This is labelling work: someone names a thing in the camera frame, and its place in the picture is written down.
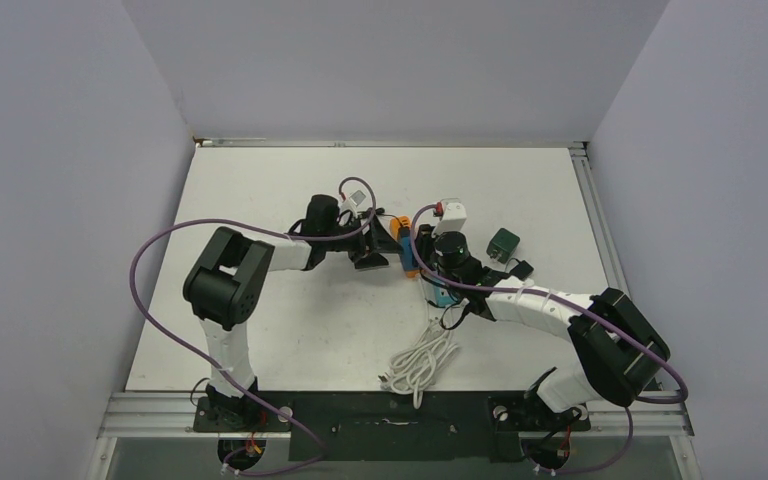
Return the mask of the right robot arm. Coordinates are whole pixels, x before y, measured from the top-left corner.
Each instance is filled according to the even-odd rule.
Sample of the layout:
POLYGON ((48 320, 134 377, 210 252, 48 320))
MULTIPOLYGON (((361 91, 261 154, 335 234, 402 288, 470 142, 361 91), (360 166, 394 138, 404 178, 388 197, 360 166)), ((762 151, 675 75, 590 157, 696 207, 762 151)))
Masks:
POLYGON ((428 224, 412 248, 424 272, 464 299, 468 313, 537 329, 572 346, 576 361, 549 368, 526 392, 526 417, 539 428, 591 400, 630 406, 670 358, 666 342, 621 290, 573 294, 539 287, 526 274, 484 265, 464 234, 435 235, 428 224))

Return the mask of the teal power strip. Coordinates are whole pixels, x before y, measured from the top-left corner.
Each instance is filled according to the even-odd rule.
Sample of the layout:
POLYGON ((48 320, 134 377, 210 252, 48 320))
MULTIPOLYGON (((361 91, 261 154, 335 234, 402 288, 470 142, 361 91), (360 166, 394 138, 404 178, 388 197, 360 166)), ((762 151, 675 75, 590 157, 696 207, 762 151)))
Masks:
POLYGON ((462 297, 451 292, 444 284, 432 279, 424 272, 420 273, 420 283, 426 303, 434 308, 445 309, 463 303, 462 297))

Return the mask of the green cube plug adapter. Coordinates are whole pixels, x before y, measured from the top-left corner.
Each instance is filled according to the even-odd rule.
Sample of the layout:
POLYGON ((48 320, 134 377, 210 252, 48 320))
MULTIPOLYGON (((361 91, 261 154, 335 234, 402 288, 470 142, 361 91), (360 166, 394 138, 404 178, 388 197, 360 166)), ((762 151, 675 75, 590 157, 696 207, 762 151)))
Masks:
POLYGON ((514 255, 520 243, 520 237, 510 230, 501 227, 489 240, 486 254, 490 260, 506 264, 514 255))

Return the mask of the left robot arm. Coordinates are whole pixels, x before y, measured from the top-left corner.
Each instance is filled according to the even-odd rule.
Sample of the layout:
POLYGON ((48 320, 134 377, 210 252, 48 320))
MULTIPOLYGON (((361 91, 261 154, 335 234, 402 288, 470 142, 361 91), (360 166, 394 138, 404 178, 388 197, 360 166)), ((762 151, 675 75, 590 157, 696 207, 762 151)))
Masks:
POLYGON ((310 271, 330 252, 344 252, 357 270, 388 265, 403 248, 374 209, 317 194, 305 216, 286 236, 256 240, 229 227, 217 228, 183 286, 183 297, 200 320, 209 355, 216 360, 206 388, 219 417, 234 430, 249 428, 257 401, 246 395, 257 386, 249 358, 246 323, 253 315, 266 276, 273 271, 310 271))

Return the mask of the blue plug adapter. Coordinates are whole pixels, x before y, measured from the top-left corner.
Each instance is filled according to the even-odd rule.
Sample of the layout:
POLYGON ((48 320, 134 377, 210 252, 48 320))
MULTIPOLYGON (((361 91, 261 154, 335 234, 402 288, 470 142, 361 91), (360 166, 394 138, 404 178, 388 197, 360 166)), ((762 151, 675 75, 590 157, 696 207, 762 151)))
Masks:
POLYGON ((402 236, 400 244, 402 246, 402 254, 400 256, 402 269, 408 278, 413 278, 419 273, 419 267, 411 247, 410 234, 402 236))

